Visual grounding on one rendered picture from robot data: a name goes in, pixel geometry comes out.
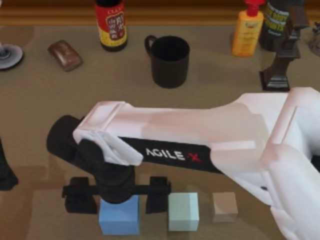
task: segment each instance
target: brown tabletop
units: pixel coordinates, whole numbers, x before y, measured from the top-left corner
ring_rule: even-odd
[[[61,198],[71,177],[86,173],[46,150],[46,137],[62,115],[85,115],[98,101],[126,101],[137,107],[214,108],[241,94],[261,92],[258,72],[273,53],[257,49],[255,56],[231,55],[228,26],[132,26],[129,43],[109,53],[99,44],[96,27],[0,27],[0,40],[18,44],[25,59],[17,68],[0,72],[0,136],[6,158],[19,185],[0,193],[0,240],[103,240],[97,215],[69,214]],[[191,46],[187,82],[163,89],[151,79],[144,38],[177,35]],[[292,87],[320,89],[320,58],[310,53],[305,31],[299,43],[301,59],[288,70]],[[83,65],[64,72],[47,52],[54,42],[66,40],[83,58]],[[141,229],[137,240],[283,240],[269,207],[226,176],[143,163],[137,182],[149,176],[167,176],[174,192],[197,192],[200,224],[197,232],[168,232],[167,215],[146,215],[141,197]],[[233,223],[212,222],[212,193],[235,192],[238,218]]]

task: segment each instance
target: green cube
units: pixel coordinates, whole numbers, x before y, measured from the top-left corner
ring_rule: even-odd
[[[199,226],[199,204],[196,192],[175,192],[168,198],[169,231],[195,232]]]

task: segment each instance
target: wooden trim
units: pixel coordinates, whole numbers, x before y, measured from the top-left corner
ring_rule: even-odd
[[[150,25],[233,25],[243,6],[127,6],[129,26]],[[320,6],[306,8],[313,24],[320,21]],[[93,7],[12,7],[0,8],[2,26],[95,26]]]

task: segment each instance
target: orange lotion bottle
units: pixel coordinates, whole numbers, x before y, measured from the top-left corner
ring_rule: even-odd
[[[255,54],[259,35],[264,21],[264,14],[259,11],[259,5],[265,0],[245,0],[247,10],[238,16],[232,44],[232,55],[250,57]]]

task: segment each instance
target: brown oval object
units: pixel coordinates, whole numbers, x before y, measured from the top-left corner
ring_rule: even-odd
[[[65,40],[53,43],[49,46],[48,51],[66,72],[79,67],[83,63],[80,55]]]

